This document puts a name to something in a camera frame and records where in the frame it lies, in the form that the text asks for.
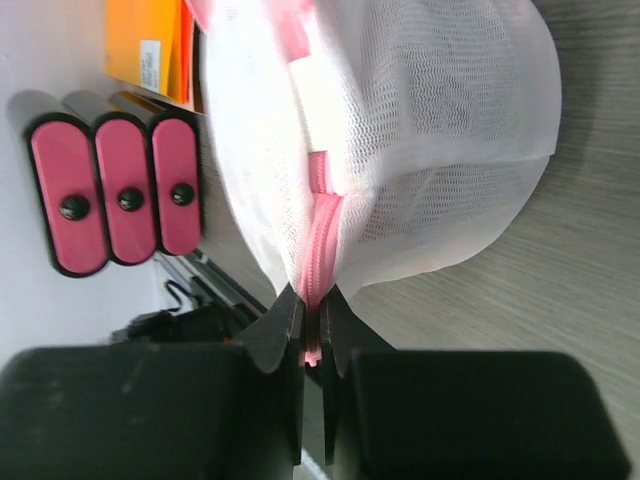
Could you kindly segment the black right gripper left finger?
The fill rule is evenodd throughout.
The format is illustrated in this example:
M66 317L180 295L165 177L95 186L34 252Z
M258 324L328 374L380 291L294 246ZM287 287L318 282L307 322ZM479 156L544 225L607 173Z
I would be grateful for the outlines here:
M303 301L228 343L42 347L1 372L5 479L289 479L300 463Z

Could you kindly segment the white mesh laundry bag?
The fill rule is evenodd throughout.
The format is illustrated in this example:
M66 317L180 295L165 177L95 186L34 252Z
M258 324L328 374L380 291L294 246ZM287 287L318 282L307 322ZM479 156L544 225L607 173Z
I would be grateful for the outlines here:
M555 153L556 48L530 1L193 1L227 201L315 311L493 243Z

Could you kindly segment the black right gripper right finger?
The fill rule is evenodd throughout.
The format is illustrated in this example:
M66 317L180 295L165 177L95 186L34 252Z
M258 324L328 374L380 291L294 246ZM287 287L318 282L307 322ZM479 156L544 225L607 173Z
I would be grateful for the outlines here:
M337 479L627 479L599 389L553 351L398 350L338 289L319 308Z

